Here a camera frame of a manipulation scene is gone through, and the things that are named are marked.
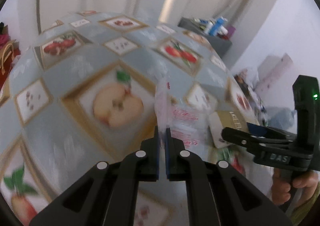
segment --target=apple illustration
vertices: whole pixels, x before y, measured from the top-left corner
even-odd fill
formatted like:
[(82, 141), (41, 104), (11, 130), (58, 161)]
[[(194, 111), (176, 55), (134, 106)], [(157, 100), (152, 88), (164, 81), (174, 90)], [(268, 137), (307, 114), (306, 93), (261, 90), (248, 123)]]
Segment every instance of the apple illustration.
[(249, 104), (248, 100), (246, 99), (246, 97), (243, 95), (239, 95), (239, 94), (237, 94), (236, 96), (237, 96), (238, 103), (241, 105), (241, 107), (244, 110), (249, 110), (250, 104)]
[(93, 114), (110, 128), (118, 128), (133, 121), (143, 113), (141, 98), (120, 83), (102, 88), (93, 101)]
[(38, 195), (37, 191), (29, 184), (23, 182), (24, 164), (14, 170), (10, 177), (4, 177), (4, 184), (13, 192), (11, 197), (12, 211), (24, 226), (37, 215), (37, 211), (28, 201), (28, 195)]
[(192, 63), (196, 63), (197, 62), (197, 58), (194, 57), (191, 53), (186, 52), (186, 51), (182, 51), (181, 52), (181, 57), (186, 59), (189, 62), (192, 62)]
[(181, 57), (178, 49), (175, 49), (171, 46), (166, 46), (164, 49), (168, 54), (170, 54), (173, 57)]
[(48, 44), (43, 49), (43, 51), (51, 55), (59, 55), (61, 51), (61, 44), (59, 42), (53, 41), (52, 43)]

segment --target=finger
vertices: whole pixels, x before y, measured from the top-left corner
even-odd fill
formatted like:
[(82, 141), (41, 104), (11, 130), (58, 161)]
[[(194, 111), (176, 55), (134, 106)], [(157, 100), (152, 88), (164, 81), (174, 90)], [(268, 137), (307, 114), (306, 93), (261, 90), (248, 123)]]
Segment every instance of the finger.
[(274, 169), (273, 178), (280, 178), (280, 169), (279, 168)]
[(282, 179), (274, 178), (271, 188), (278, 192), (289, 192), (291, 185)]
[(301, 195), (301, 198), (297, 202), (296, 207), (304, 204), (306, 201), (308, 201), (313, 196), (313, 194), (316, 191), (317, 185), (318, 184), (313, 185), (311, 187), (306, 187), (306, 188), (303, 189), (303, 193)]
[(290, 200), (291, 195), (289, 193), (272, 193), (272, 202), (275, 205), (282, 205)]
[(314, 171), (308, 171), (303, 175), (295, 178), (292, 181), (292, 185), (295, 188), (313, 187), (318, 184), (318, 174)]

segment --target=strawberry illustration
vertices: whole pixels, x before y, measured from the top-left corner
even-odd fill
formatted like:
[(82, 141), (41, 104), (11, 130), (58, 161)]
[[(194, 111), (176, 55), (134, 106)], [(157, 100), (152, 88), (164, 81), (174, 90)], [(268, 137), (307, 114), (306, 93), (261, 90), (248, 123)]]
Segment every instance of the strawberry illustration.
[(149, 213), (150, 213), (149, 206), (146, 205), (146, 206), (141, 207), (140, 214), (143, 219), (147, 219)]
[(114, 24), (115, 24), (115, 25), (122, 25), (122, 24), (123, 24), (123, 21), (117, 20), (117, 21), (114, 22)]
[(234, 157), (231, 165), (232, 165), (232, 167), (233, 167), (234, 169), (236, 169), (240, 174), (244, 174), (244, 168), (243, 168), (242, 165), (240, 165), (237, 156)]
[(37, 191), (29, 184), (23, 182), (24, 164), (14, 170), (10, 177), (4, 177), (4, 184), (13, 192), (11, 197), (12, 211), (24, 226), (37, 215), (37, 211), (28, 201), (28, 195), (38, 195)]
[(133, 22), (127, 21), (127, 22), (124, 22), (122, 25), (123, 25), (123, 26), (133, 25)]
[(143, 220), (138, 220), (138, 226), (144, 226)]
[(83, 11), (82, 14), (95, 14), (96, 11), (94, 10), (87, 10), (87, 11)]
[(189, 52), (186, 52), (186, 51), (182, 51), (180, 52), (181, 54), (181, 57), (186, 59), (187, 61), (189, 62), (192, 62), (192, 63), (196, 63), (197, 62), (197, 58), (194, 57), (191, 53)]
[(244, 110), (250, 109), (250, 104), (249, 104), (248, 100), (245, 97), (237, 94), (237, 100), (238, 100), (239, 104), (241, 105), (241, 107)]
[(76, 39), (74, 38), (69, 38), (69, 39), (65, 39), (61, 42), (61, 46), (65, 47), (65, 48), (69, 48), (72, 47), (76, 44)]
[(56, 42), (56, 41), (53, 41), (53, 43), (51, 44), (48, 44), (44, 49), (43, 51), (45, 53), (49, 53), (51, 55), (56, 55), (57, 54), (57, 51), (58, 51), (58, 48), (61, 47), (61, 44)]
[(164, 49), (168, 54), (170, 54), (173, 57), (181, 57), (179, 50), (171, 46), (166, 46)]

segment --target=fruit pattern tablecloth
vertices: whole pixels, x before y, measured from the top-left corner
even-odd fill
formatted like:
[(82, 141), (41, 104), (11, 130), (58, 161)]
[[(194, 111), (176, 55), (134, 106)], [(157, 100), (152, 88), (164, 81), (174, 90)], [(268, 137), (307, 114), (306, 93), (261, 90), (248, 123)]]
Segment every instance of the fruit pattern tablecloth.
[[(0, 191), (23, 225), (97, 162), (122, 160), (153, 135), (159, 67), (172, 104), (203, 109), (210, 99), (254, 122), (215, 50), (190, 31), (81, 11), (39, 35), (0, 92)], [(210, 131), (186, 144), (214, 160)], [(185, 183), (166, 180), (162, 152), (160, 180), (139, 184), (134, 225), (188, 225), (187, 211)]]

